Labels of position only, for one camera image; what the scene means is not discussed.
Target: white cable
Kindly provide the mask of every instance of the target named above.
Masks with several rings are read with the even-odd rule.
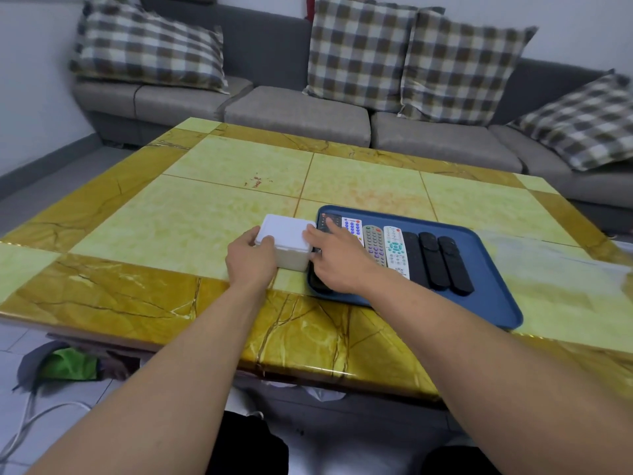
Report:
[[[23,435],[26,429],[30,427],[31,424],[33,424],[33,422],[35,422],[37,419],[39,419],[43,415],[46,415],[48,412],[52,412],[53,410],[56,410],[57,408],[60,408],[60,407],[66,407],[67,405],[75,405],[77,407],[82,407],[86,412],[90,412],[90,410],[92,409],[90,405],[82,401],[66,401],[65,403],[60,403],[58,405],[53,405],[52,407],[48,407],[45,410],[42,410],[41,412],[39,412],[37,415],[33,415],[32,417],[28,418],[28,411],[31,408],[31,403],[36,399],[36,396],[37,396],[37,390],[34,390],[28,394],[28,399],[24,407],[24,413],[22,414],[20,427],[18,428],[17,433],[9,439],[6,445],[4,445],[2,452],[0,452],[0,463],[6,462],[9,456],[13,452],[15,452],[15,450],[17,450],[17,448],[20,446],[20,444],[23,441],[23,438],[24,438]]]

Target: person's left hand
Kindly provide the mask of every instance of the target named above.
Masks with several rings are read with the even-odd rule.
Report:
[[[277,272],[275,239],[265,237],[259,246],[255,238],[259,227],[244,232],[228,246],[226,268],[231,286],[241,286],[263,291]]]

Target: yellow marble tabletop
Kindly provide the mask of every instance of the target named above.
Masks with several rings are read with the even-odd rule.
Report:
[[[633,399],[633,277],[596,282],[603,272],[591,260],[633,262],[542,178],[196,118],[0,240],[0,315],[51,333],[160,347],[226,289],[232,239],[267,213],[309,220],[328,204],[478,231],[510,267],[501,273],[525,317],[515,335]],[[559,257],[558,279],[574,283],[513,269],[509,246],[522,247],[510,253],[526,263],[531,254]],[[589,267],[584,278],[580,265]],[[438,397],[373,310],[308,296],[295,271],[279,270],[242,367]]]

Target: gray sofa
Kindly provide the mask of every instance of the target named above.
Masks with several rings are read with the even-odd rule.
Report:
[[[597,79],[601,71],[522,59],[489,127],[411,121],[303,95],[312,29],[309,21],[185,0],[141,1],[146,9],[165,17],[208,28],[222,26],[230,95],[78,79],[75,98],[105,140],[143,145],[197,116],[542,176],[581,209],[590,207],[591,217],[603,229],[633,227],[633,163],[573,172],[554,152],[503,126]],[[609,208],[603,211],[608,215],[597,220],[595,214],[600,210],[595,208],[602,206]]]

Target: black pants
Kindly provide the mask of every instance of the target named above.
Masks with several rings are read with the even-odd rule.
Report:
[[[207,475],[287,475],[288,446],[257,417],[224,412]],[[440,447],[427,455],[420,475],[501,475],[479,448]]]

